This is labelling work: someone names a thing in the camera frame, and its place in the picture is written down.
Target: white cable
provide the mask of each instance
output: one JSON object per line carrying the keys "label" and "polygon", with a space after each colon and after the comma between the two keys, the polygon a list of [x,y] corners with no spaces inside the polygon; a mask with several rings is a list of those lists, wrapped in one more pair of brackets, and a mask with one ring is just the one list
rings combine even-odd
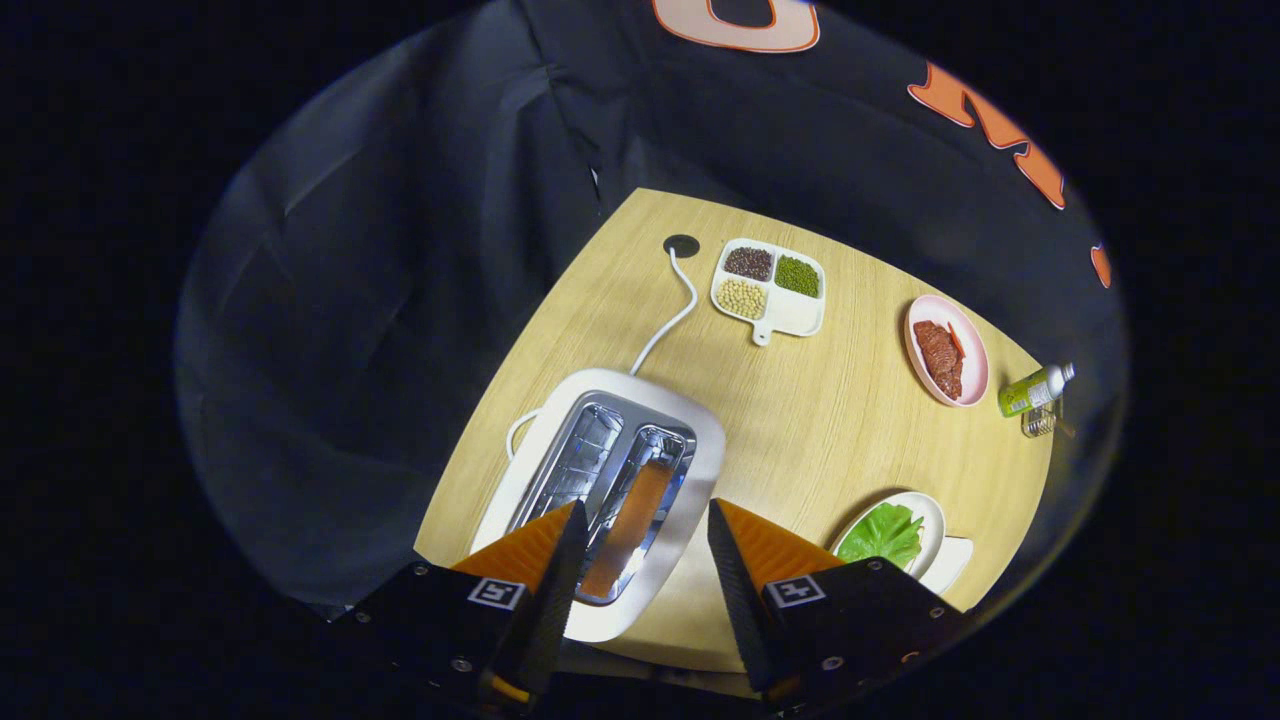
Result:
{"label": "white cable", "polygon": [[513,451],[511,448],[511,441],[516,437],[516,429],[520,428],[520,425],[524,425],[525,423],[527,423],[527,421],[532,420],[534,418],[536,418],[538,414],[541,413],[541,411],[543,411],[543,409],[539,407],[538,410],[531,410],[529,413],[525,413],[524,415],[520,416],[518,420],[516,420],[515,423],[511,424],[511,429],[507,430],[507,461],[508,462],[516,459],[516,451]]}
{"label": "white cable", "polygon": [[636,370],[640,369],[640,364],[644,363],[644,359],[649,356],[649,351],[653,350],[653,346],[659,340],[662,340],[662,336],[667,334],[667,331],[669,331],[671,328],[673,328],[676,325],[676,323],[678,323],[680,320],[684,320],[685,315],[687,315],[689,311],[694,309],[694,305],[698,305],[698,290],[694,288],[694,283],[689,282],[689,278],[685,277],[685,273],[680,269],[680,265],[676,264],[676,249],[675,247],[671,249],[671,268],[673,270],[676,270],[676,274],[680,275],[680,279],[685,281],[685,287],[689,288],[689,293],[692,295],[692,297],[689,299],[689,305],[685,305],[684,310],[681,310],[680,313],[677,313],[675,318],[672,318],[671,320],[668,320],[666,325],[663,325],[657,333],[654,333],[654,336],[652,338],[649,338],[649,345],[644,346],[644,350],[640,351],[640,356],[636,357],[636,364],[631,365],[631,374],[632,375],[636,374]]}

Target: wooden table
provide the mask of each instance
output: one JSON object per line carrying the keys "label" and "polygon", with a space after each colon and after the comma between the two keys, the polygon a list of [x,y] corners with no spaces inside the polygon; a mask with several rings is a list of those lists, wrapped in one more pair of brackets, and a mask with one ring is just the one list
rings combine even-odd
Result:
{"label": "wooden table", "polygon": [[[649,337],[685,304],[662,242],[686,233],[701,251],[680,261],[698,306],[650,352],[639,377],[687,395],[724,425],[716,497],[818,543],[895,489],[933,496],[947,534],[974,542],[969,566],[943,594],[973,607],[1030,525],[1052,437],[1024,437],[996,406],[1001,382],[1041,364],[965,309],[987,346],[991,387],[969,409],[943,406],[920,384],[902,338],[908,305],[943,295],[869,255],[760,215],[637,190],[600,228],[543,301],[471,415],[422,519],[415,550],[449,565],[467,555],[507,465],[511,423],[581,368],[630,369]],[[790,247],[827,274],[822,331],[751,343],[751,327],[707,299],[724,243],[749,237]],[[520,436],[516,436],[518,445]],[[707,516],[640,619],[599,647],[692,670],[741,673],[707,543]]]}

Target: toaster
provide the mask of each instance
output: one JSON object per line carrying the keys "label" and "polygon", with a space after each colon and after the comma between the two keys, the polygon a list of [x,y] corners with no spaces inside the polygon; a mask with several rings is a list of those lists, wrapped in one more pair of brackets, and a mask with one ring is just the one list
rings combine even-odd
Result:
{"label": "toaster", "polygon": [[539,410],[471,551],[582,501],[588,547],[564,637],[614,638],[671,575],[723,457],[724,429],[707,407],[626,373],[580,370]]}

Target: meat slice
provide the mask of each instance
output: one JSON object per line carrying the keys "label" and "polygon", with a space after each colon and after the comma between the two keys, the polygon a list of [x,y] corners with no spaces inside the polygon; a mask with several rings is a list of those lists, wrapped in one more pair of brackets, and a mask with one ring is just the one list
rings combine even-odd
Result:
{"label": "meat slice", "polygon": [[911,325],[911,329],[915,331],[915,340],[920,343],[920,354],[924,355],[924,366],[929,377],[943,395],[951,400],[959,398],[964,360],[951,340],[951,333],[929,320],[920,320]]}

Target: green lettuce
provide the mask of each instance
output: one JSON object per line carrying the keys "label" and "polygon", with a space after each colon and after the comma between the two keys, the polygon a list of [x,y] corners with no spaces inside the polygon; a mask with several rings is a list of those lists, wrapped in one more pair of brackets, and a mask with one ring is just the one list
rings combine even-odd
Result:
{"label": "green lettuce", "polygon": [[883,557],[906,568],[920,553],[920,524],[924,518],[911,521],[911,510],[901,505],[881,503],[849,530],[836,548],[836,556],[845,562],[868,557]]}

